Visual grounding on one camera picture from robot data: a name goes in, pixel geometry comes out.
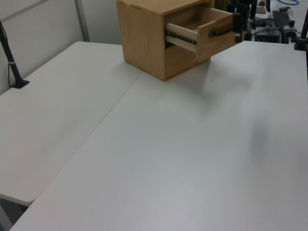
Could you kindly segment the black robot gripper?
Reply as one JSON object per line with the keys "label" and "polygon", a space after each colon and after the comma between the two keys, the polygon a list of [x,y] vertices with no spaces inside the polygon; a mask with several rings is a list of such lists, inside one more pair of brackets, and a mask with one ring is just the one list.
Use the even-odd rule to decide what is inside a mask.
{"label": "black robot gripper", "polygon": [[245,39],[245,32],[242,32],[242,15],[250,11],[251,0],[235,0],[235,13],[233,14],[233,29],[235,33],[235,43],[243,42]]}

